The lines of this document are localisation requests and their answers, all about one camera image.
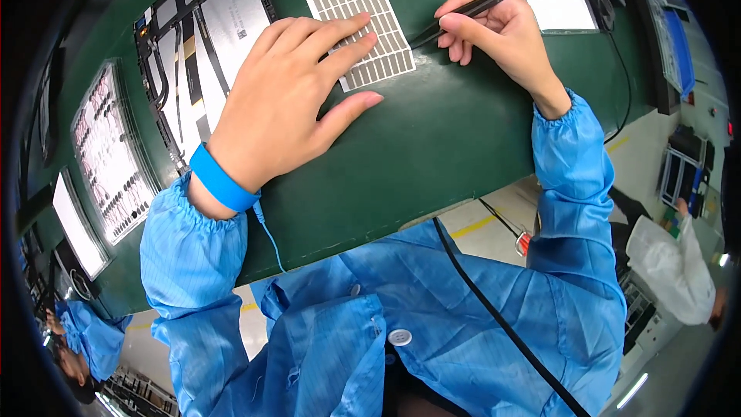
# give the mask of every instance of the barcode label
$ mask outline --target barcode label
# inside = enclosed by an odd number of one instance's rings
[[[332,50],[337,51],[375,32],[378,43],[370,53],[353,66],[339,82],[347,92],[355,88],[414,71],[416,66],[409,44],[389,0],[306,0],[317,20],[349,18],[360,12],[370,14],[370,23],[352,36],[343,39]]]

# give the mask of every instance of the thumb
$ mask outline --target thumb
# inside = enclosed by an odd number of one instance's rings
[[[329,110],[317,123],[313,134],[317,148],[325,152],[358,116],[381,100],[383,96],[376,92],[358,92]]]
[[[496,59],[499,49],[504,45],[504,38],[500,34],[464,14],[448,13],[442,15],[440,17],[440,28],[474,44],[494,59]]]

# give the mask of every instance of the blue anti-static wrist strap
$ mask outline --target blue anti-static wrist strap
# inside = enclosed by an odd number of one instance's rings
[[[273,249],[276,252],[276,259],[278,260],[278,267],[285,273],[283,264],[280,262],[280,255],[278,254],[278,245],[271,235],[271,231],[267,230],[267,225],[265,224],[265,217],[262,214],[262,207],[260,207],[260,190],[253,195],[247,190],[242,189],[239,184],[234,182],[224,172],[217,161],[213,159],[208,150],[206,150],[205,144],[199,145],[195,153],[193,153],[193,156],[190,158],[190,169],[198,175],[199,181],[201,181],[206,190],[225,207],[236,212],[247,211],[249,208],[255,210],[257,221],[262,225],[265,233],[271,239]]]

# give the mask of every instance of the worker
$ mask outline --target worker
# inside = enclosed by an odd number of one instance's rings
[[[681,222],[675,239],[653,222],[638,200],[614,187],[609,196],[628,219],[627,224],[611,223],[619,264],[635,271],[677,320],[687,325],[709,324],[717,332],[726,315],[727,289],[715,288],[687,202],[677,199]]]
[[[82,301],[56,301],[47,308],[47,327],[54,335],[52,357],[80,403],[95,393],[116,371],[126,327],[133,316],[102,320]]]
[[[463,66],[479,47],[532,95],[542,230],[530,243],[529,269],[463,255],[447,234],[446,243],[534,355],[596,415],[617,377],[626,313],[607,221],[614,171],[604,133],[587,102],[554,74],[524,0],[504,0],[475,18],[450,13],[470,1],[448,0],[437,10],[447,32],[438,46]],[[377,37],[322,56],[369,20],[367,13],[324,23],[286,18],[267,27],[206,146],[212,163],[152,202],[142,282],[161,316],[152,333],[170,348],[181,412],[569,413],[458,275],[430,220],[253,283],[269,332],[247,359],[242,302],[232,289],[247,251],[250,201],[241,209],[222,201],[256,197],[267,181],[326,152],[383,100],[357,92],[316,120],[330,89]]]

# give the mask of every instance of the white button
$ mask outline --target white button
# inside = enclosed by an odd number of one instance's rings
[[[405,347],[412,341],[412,332],[405,329],[391,330],[388,334],[388,342],[395,347]]]

